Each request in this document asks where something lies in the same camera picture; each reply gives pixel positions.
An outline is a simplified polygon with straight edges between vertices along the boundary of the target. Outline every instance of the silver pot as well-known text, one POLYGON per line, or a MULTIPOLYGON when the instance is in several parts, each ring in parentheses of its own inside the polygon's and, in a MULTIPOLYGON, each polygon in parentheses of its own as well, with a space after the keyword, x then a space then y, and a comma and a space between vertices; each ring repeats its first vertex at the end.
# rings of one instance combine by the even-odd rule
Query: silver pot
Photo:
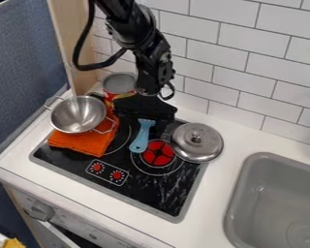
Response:
POLYGON ((171 135, 171 147, 181 159, 202 164, 216 158, 223 150, 223 139, 213 128, 201 123, 179 126, 171 135))
POLYGON ((100 134, 111 132, 115 126, 115 121, 107 118, 106 105, 90 96, 76 96, 64 100, 61 97, 53 97, 63 100, 54 109, 47 106, 44 107, 51 111, 50 123, 54 129, 65 134, 81 134, 88 131, 95 131, 100 134), (100 125, 104 119, 112 122, 111 128, 104 132, 100 132, 95 128, 100 125))

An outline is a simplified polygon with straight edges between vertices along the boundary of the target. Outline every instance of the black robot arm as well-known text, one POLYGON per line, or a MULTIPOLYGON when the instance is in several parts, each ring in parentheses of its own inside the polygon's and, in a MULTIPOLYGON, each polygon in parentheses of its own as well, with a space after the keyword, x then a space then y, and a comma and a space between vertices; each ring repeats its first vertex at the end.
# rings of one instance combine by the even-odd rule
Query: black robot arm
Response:
POLYGON ((73 62, 77 69, 90 71, 112 65, 127 49, 136 56, 138 68, 137 90, 146 96, 157 95, 167 85, 174 94, 170 80, 174 77, 171 62, 171 47, 164 35, 156 28, 156 21, 151 11, 138 5, 135 0, 88 0, 89 18, 74 52, 73 62), (93 24, 95 6, 107 16, 108 32, 122 47, 107 61, 79 65, 78 58, 82 45, 93 24))

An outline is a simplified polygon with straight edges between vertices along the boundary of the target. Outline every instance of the toy stove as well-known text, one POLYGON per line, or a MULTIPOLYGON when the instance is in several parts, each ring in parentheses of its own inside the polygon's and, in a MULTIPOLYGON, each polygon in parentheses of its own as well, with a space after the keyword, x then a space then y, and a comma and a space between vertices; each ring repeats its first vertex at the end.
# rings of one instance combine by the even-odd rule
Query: toy stove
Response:
POLYGON ((186 214, 205 168, 174 155, 171 132, 182 124, 175 121, 160 137, 150 132, 147 149, 141 154, 129 150, 140 124, 121 120, 115 139, 100 159, 50 147, 46 139, 33 151, 31 160, 177 223, 186 214))

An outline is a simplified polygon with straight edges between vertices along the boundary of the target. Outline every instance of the gray sink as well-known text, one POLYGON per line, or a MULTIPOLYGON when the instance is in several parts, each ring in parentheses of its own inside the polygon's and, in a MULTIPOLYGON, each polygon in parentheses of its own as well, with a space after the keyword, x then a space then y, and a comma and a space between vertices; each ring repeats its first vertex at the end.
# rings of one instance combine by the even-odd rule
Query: gray sink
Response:
POLYGON ((224 228, 237 248, 310 248, 310 166, 270 153, 249 157, 224 228))

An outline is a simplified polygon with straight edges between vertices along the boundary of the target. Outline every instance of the silver bowl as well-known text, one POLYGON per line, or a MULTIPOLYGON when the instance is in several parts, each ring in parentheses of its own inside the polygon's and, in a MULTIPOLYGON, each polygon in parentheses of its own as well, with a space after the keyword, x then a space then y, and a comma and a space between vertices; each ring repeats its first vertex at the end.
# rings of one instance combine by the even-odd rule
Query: silver bowl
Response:
POLYGON ((94 130, 106 115, 107 108, 102 101, 90 96, 77 96, 64 100, 51 110, 50 122, 62 133, 80 134, 94 130))

